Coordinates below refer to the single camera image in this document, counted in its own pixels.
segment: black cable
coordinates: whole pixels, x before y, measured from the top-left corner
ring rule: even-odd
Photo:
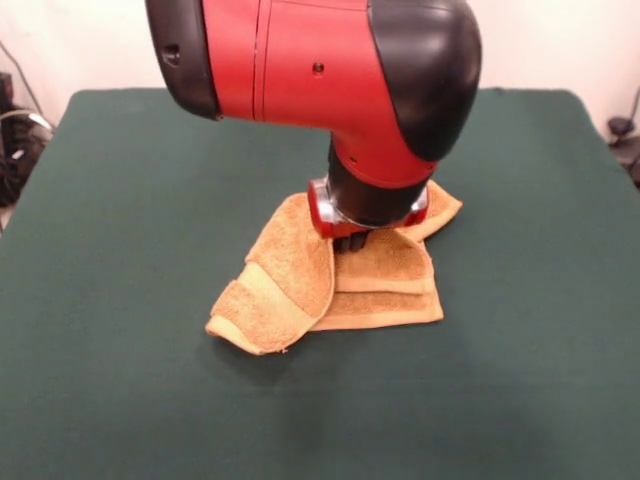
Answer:
[[[631,115],[629,115],[631,120],[633,120],[636,113],[638,113],[638,106],[640,106],[640,87],[638,87],[638,91],[636,92],[636,99],[633,102],[633,108],[631,108]]]
[[[7,47],[4,46],[4,43],[2,43],[2,40],[0,40],[0,50],[2,50],[4,52],[4,54],[7,56],[7,58],[16,67],[16,70],[18,70],[18,74],[20,75],[20,78],[22,79],[22,82],[24,83],[24,86],[27,88],[27,92],[29,92],[29,96],[31,97],[31,100],[33,100],[33,104],[36,106],[36,110],[38,110],[38,113],[40,115],[44,115],[44,112],[42,111],[42,107],[40,106],[40,103],[38,102],[38,99],[36,98],[35,94],[33,93],[33,90],[31,89],[31,85],[29,85],[29,82],[27,81],[27,77],[25,76],[24,72],[22,71],[22,67],[20,66],[20,63],[18,63],[18,61],[15,59],[15,57],[13,55],[11,55],[11,52],[9,52]]]

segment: folded towel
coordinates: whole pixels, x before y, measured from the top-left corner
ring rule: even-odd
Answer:
[[[435,182],[417,226],[374,231],[356,254],[334,257],[310,221],[305,194],[276,210],[245,268],[211,309],[205,330],[254,355],[283,352],[310,331],[377,328],[442,318],[423,240],[462,206]]]

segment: towel fold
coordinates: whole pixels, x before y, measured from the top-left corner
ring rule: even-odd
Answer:
[[[423,240],[462,203],[434,181],[420,225],[373,231],[358,253],[334,256],[311,224],[306,195],[287,198],[211,309],[205,330],[254,355],[286,351],[308,332],[381,328],[443,318]]]

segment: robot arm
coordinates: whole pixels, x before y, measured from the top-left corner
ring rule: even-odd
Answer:
[[[426,183],[478,90],[482,47],[466,1],[146,1],[182,108],[331,132],[328,174],[308,189],[320,235],[424,219]]]

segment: cable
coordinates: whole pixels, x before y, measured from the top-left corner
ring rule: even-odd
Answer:
[[[638,106],[640,106],[640,87],[638,87],[638,91],[636,92],[636,99],[633,102],[633,107],[631,108],[631,115],[629,115],[630,119],[634,119],[636,113],[638,113]]]
[[[8,112],[3,113],[2,115],[0,115],[0,123],[2,123],[7,118],[15,117],[17,115],[25,115],[25,116],[29,117],[29,119],[31,121],[33,121],[33,122],[37,123],[38,125],[46,128],[51,133],[53,133],[54,130],[55,130],[55,127],[53,126],[53,124],[50,121],[48,121],[44,117],[44,115],[42,115],[42,114],[40,114],[38,112],[34,112],[33,110],[27,110],[27,109],[10,110]]]
[[[18,74],[20,75],[20,78],[22,79],[22,82],[24,83],[24,86],[27,88],[27,92],[29,92],[29,96],[31,97],[31,100],[33,100],[33,104],[36,106],[36,109],[38,110],[38,113],[40,113],[42,115],[42,113],[43,113],[42,112],[42,107],[40,106],[40,103],[38,102],[38,99],[34,95],[33,90],[31,89],[31,85],[29,85],[29,82],[27,81],[27,77],[25,76],[24,72],[22,71],[22,67],[20,66],[20,63],[18,63],[18,61],[15,59],[15,57],[13,55],[11,55],[11,52],[9,52],[7,47],[5,47],[4,43],[2,43],[2,40],[0,40],[0,50],[2,50],[4,52],[4,54],[7,56],[7,58],[16,67],[16,70],[18,70]]]

